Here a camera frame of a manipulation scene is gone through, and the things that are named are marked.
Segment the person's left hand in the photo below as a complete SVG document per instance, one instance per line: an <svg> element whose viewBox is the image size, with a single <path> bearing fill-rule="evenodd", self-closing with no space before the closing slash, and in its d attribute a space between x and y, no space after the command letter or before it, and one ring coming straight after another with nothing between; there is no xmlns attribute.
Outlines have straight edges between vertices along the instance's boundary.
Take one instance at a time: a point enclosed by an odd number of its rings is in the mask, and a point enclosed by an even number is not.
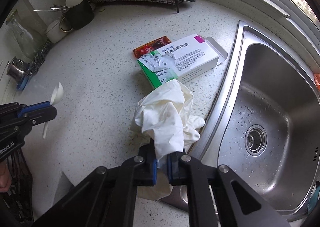
<svg viewBox="0 0 320 227"><path fill-rule="evenodd" d="M5 161L0 164L0 192L7 192L11 185L11 176Z"/></svg>

